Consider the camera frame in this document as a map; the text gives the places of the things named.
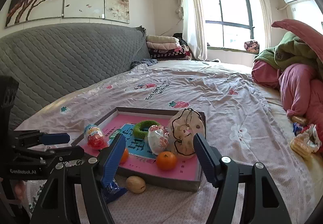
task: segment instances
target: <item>box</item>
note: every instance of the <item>box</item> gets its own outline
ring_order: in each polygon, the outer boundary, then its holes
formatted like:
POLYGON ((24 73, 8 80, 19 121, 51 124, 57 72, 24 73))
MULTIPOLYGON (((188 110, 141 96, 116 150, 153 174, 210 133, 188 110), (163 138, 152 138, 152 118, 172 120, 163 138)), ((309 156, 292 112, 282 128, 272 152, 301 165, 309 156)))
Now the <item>box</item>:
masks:
MULTIPOLYGON (((112 142, 114 135, 122 133, 126 136, 130 157, 127 162, 119 165, 117 174, 130 177, 139 176, 147 184, 161 186, 164 188, 184 191, 197 191, 201 184, 202 168, 196 157, 178 158, 177 166, 171 171, 161 171, 155 164, 155 155, 149 151, 144 140, 134 140, 131 127, 143 120, 155 120, 167 126, 168 121, 179 110, 160 110, 147 108, 117 107, 95 123, 101 128, 107 141, 112 142)), ((203 112, 199 112, 206 129, 206 118, 203 112)), ((83 134, 80 135, 72 146, 79 145, 85 152, 97 156, 99 152, 87 145, 83 134)))

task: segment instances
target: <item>headboard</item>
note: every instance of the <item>headboard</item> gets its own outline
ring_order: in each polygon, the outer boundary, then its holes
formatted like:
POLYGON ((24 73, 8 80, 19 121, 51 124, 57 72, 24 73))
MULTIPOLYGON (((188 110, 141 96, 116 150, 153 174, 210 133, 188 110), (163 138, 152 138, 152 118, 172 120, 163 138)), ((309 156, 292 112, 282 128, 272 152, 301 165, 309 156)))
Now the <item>headboard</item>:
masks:
POLYGON ((70 23, 33 27, 0 39, 0 74, 19 89, 9 127, 76 90, 129 71, 150 58, 146 30, 118 25, 70 23))

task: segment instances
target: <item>blue candy package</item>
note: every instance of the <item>blue candy package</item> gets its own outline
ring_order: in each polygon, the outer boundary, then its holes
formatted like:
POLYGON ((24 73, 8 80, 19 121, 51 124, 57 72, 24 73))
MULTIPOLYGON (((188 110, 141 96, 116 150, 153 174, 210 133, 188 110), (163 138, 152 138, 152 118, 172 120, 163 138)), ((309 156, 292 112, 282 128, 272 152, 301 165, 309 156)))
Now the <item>blue candy package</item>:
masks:
POLYGON ((115 201, 127 192, 126 188, 121 188, 117 182, 113 179, 104 189, 101 189, 102 197, 105 203, 115 201))
POLYGON ((293 132, 294 132, 295 136, 297 136, 299 133, 301 133, 303 128, 304 127, 301 124, 294 122, 293 123, 293 132))

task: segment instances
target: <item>bed sheet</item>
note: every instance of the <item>bed sheet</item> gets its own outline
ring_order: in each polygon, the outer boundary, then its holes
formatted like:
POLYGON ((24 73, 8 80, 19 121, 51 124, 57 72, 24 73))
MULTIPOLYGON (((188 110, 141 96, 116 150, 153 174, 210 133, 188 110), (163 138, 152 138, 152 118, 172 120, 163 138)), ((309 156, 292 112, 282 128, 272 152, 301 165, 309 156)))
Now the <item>bed sheet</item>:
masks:
MULTIPOLYGON (((251 68, 243 65, 203 61, 162 61, 151 67, 139 65, 130 72, 53 102, 24 121, 18 130, 63 131, 70 134, 72 142, 84 126, 116 106, 173 109, 168 102, 185 100, 192 108, 206 114, 210 145, 239 163, 265 163, 282 194, 292 223, 302 224, 321 196, 315 194, 321 175, 312 173, 319 170, 321 161, 313 159, 310 164, 305 163, 290 149, 290 125, 279 97, 275 92, 256 86, 250 72, 251 68), (130 90, 142 83, 160 85, 158 90, 130 90)), ((124 185, 125 178, 117 181, 124 185)), ((30 212, 43 184, 27 185, 30 212)), ((76 189, 81 223, 87 223, 80 186, 76 189)), ((110 203, 109 209, 116 223, 205 223, 215 196, 216 190, 203 177, 198 193, 148 185, 143 194, 128 192, 110 203)), ((233 223, 238 223, 242 201, 241 186, 233 223)))

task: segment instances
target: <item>window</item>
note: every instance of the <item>window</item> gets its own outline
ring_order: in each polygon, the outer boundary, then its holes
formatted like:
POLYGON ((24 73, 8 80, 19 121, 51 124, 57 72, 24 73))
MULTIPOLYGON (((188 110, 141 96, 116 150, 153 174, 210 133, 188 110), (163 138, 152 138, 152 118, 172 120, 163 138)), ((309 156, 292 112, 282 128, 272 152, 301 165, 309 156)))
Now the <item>window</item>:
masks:
POLYGON ((202 0, 205 38, 213 47, 244 50, 254 38, 249 0, 202 0))

